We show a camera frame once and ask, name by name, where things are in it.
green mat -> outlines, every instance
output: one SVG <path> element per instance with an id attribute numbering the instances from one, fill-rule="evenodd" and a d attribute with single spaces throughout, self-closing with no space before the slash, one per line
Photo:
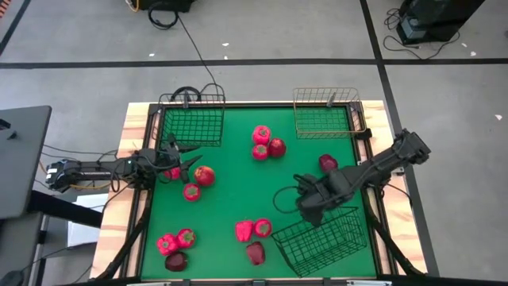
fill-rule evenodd
<path id="1" fill-rule="evenodd" d="M 255 126 L 271 128 L 272 137 L 280 137 L 287 144 L 287 153 L 279 159 L 252 159 L 252 131 Z M 256 238 L 266 252 L 266 262 L 251 265 L 248 243 L 240 243 L 234 233 L 235 223 L 245 219 L 269 218 L 274 231 L 301 221 L 298 213 L 281 214 L 272 205 L 274 193 L 281 187 L 295 185 L 293 174 L 311 173 L 322 176 L 318 158 L 323 153 L 333 155 L 340 166 L 355 164 L 349 139 L 297 140 L 292 108 L 226 109 L 221 147 L 200 148 L 184 154 L 189 159 L 198 154 L 203 158 L 192 168 L 207 165 L 216 172 L 214 186 L 203 188 L 198 202 L 183 198 L 180 181 L 157 183 L 152 203 L 152 215 L 141 270 L 143 280 L 153 279 L 241 279 L 296 277 L 287 266 L 272 238 Z M 295 191 L 281 194 L 279 207 L 294 209 Z M 361 227 L 367 235 L 367 224 L 361 194 L 346 204 L 359 207 Z M 164 268 L 164 257 L 156 248 L 156 241 L 166 233 L 176 234 L 191 228 L 197 235 L 193 248 L 186 249 L 189 265 L 183 272 Z M 368 246 L 337 261 L 310 277 L 375 276 L 374 258 Z"/>

concrete floor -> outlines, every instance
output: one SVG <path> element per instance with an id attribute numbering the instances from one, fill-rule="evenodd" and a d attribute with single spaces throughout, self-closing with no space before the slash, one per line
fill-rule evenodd
<path id="1" fill-rule="evenodd" d="M 383 26 L 386 11 L 401 2 L 368 0 L 379 41 L 389 34 Z M 13 2 L 0 20 L 0 37 L 19 6 Z M 508 57 L 506 9 L 508 2 L 486 0 L 460 30 L 460 40 L 438 58 L 469 59 L 471 51 L 475 58 Z M 374 59 L 359 0 L 198 1 L 183 20 L 208 60 Z M 419 52 L 429 55 L 435 46 L 422 45 Z M 411 59 L 382 45 L 381 51 L 387 59 Z M 132 13 L 124 0 L 32 0 L 0 63 L 197 59 L 181 26 L 154 29 L 145 12 Z M 356 87 L 362 99 L 385 99 L 375 65 L 211 71 L 229 100 L 291 99 L 294 87 L 308 86 Z M 508 280 L 503 267 L 508 259 L 503 163 L 508 158 L 502 147 L 508 134 L 508 65 L 387 66 L 387 74 L 402 125 L 417 131 L 433 150 L 415 173 L 441 275 Z M 156 101 L 161 93 L 209 81 L 202 67 L 0 69 L 0 102 L 2 109 L 51 105 L 47 144 L 105 152 L 117 148 L 129 102 Z M 499 121 L 496 114 L 506 118 Z M 53 233 L 62 244 L 62 224 Z M 51 258 L 43 284 L 75 280 L 92 255 L 90 249 Z"/>

table leg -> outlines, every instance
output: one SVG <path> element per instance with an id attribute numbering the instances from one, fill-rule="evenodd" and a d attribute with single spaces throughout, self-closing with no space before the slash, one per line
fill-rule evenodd
<path id="1" fill-rule="evenodd" d="M 45 215 L 100 228 L 102 213 L 57 199 L 39 191 L 32 191 L 28 211 L 40 211 Z"/>

basket handle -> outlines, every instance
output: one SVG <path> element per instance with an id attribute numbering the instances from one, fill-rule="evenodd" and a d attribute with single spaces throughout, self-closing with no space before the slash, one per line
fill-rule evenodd
<path id="1" fill-rule="evenodd" d="M 197 89 L 193 88 L 193 87 L 180 87 L 179 89 L 177 89 L 175 92 L 173 92 L 173 95 L 171 96 L 171 98 L 169 99 L 169 102 L 174 102 L 175 99 L 176 99 L 176 95 L 179 95 L 181 94 L 182 92 L 184 91 L 191 91 L 191 92 L 194 92 L 198 98 L 196 99 L 196 101 L 201 101 L 201 92 L 199 92 Z"/>

metal frame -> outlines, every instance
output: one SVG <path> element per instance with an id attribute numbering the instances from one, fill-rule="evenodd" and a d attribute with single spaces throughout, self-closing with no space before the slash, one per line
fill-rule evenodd
<path id="1" fill-rule="evenodd" d="M 163 110 L 161 112 L 157 112 L 158 109 L 160 108 L 160 106 L 158 104 L 150 104 L 150 107 L 148 108 L 148 119 L 147 119 L 147 124 L 145 126 L 145 132 L 144 132 L 144 138 L 143 138 L 143 147 L 144 148 L 148 147 L 150 140 L 153 139 L 152 134 L 154 132 L 154 129 L 156 128 L 156 126 L 155 126 L 156 121 L 154 119 L 156 118 L 156 116 L 159 116 L 158 126 L 163 126 L 164 125 L 165 110 L 167 108 L 171 108 L 171 106 L 172 106 L 171 104 L 164 104 L 163 107 L 165 107 L 165 108 L 163 108 Z M 225 104 L 226 109 L 233 109 L 233 108 L 281 108 L 281 107 L 293 108 L 293 102 L 226 102 L 226 104 Z M 351 124 L 352 124 L 351 111 L 349 108 L 346 108 L 346 110 L 348 111 L 348 120 L 349 120 L 349 124 L 351 127 Z M 363 109 L 360 109 L 358 116 L 361 118 L 360 124 L 362 125 L 363 128 L 366 129 L 367 127 L 366 127 L 366 123 L 364 120 Z M 353 146 L 353 152 L 355 154 L 355 158 L 356 158 L 357 162 L 359 162 L 361 160 L 359 144 L 364 144 L 367 158 L 369 159 L 372 157 L 372 150 L 371 150 L 371 144 L 370 144 L 369 139 L 357 139 L 356 137 L 351 137 L 351 141 L 352 141 L 352 146 Z M 160 143 L 159 134 L 157 134 L 156 135 L 156 148 L 159 147 L 159 143 Z M 368 203 L 370 204 L 370 202 L 368 200 L 368 190 L 362 189 L 361 191 L 362 191 L 362 198 L 363 198 L 363 203 L 364 203 L 364 212 L 365 212 L 365 215 L 368 215 L 367 208 L 366 208 L 367 204 Z M 386 217 L 386 212 L 385 212 L 383 200 L 379 197 L 379 193 L 377 191 L 375 191 L 374 193 L 375 193 L 375 201 L 376 201 L 376 206 L 377 206 L 377 210 L 378 210 L 379 221 L 383 225 L 383 228 L 386 231 L 388 231 L 387 217 Z M 151 207 L 152 195 L 153 195 L 152 192 L 149 192 L 147 194 L 146 203 L 148 203 L 148 207 Z M 138 211 L 138 207 L 139 207 L 139 198 L 140 198 L 140 192 L 136 192 L 134 194 L 133 207 L 131 208 L 131 213 L 129 216 L 129 225 L 128 225 L 128 229 L 127 229 L 127 236 L 130 235 L 130 233 L 132 232 L 133 226 L 136 224 L 137 211 Z M 148 230 L 145 229 L 140 235 L 140 244 L 139 244 L 140 249 L 139 249 L 138 255 L 137 255 L 137 265 L 136 265 L 136 274 L 135 274 L 136 277 L 138 277 L 138 278 L 140 278 L 140 272 L 141 272 L 141 269 L 143 266 L 143 256 L 144 256 L 144 249 L 145 249 L 145 245 L 146 245 L 147 231 Z M 369 240 L 371 243 L 372 256 L 374 257 L 376 275 L 377 276 L 384 275 L 382 263 L 381 263 L 380 256 L 379 256 L 379 246 L 378 246 L 378 242 L 376 239 L 375 231 L 369 222 L 368 222 L 368 233 L 369 233 Z M 388 262 L 389 262 L 391 274 L 397 275 L 398 268 L 395 263 L 395 260 L 394 260 L 393 256 L 390 254 L 389 249 L 386 249 L 386 252 L 387 252 L 387 256 L 388 256 Z M 129 267 L 129 255 L 125 258 L 124 263 L 121 267 L 120 278 L 126 277 L 126 272 L 127 272 L 128 267 Z M 344 283 L 344 279 L 330 280 L 330 279 L 326 279 L 326 278 L 320 279 L 320 280 L 305 279 L 305 278 L 304 279 L 288 278 L 286 280 L 277 279 L 277 280 L 268 280 L 268 281 L 270 281 L 270 284 L 305 284 L 305 285 L 323 285 L 324 283 L 325 284 L 336 284 L 336 283 L 343 284 Z M 177 284 L 177 285 L 189 285 L 190 282 L 192 282 L 192 284 L 200 284 L 200 285 L 201 284 L 202 285 L 247 284 L 246 279 L 238 279 L 238 280 L 171 280 L 172 284 Z"/>

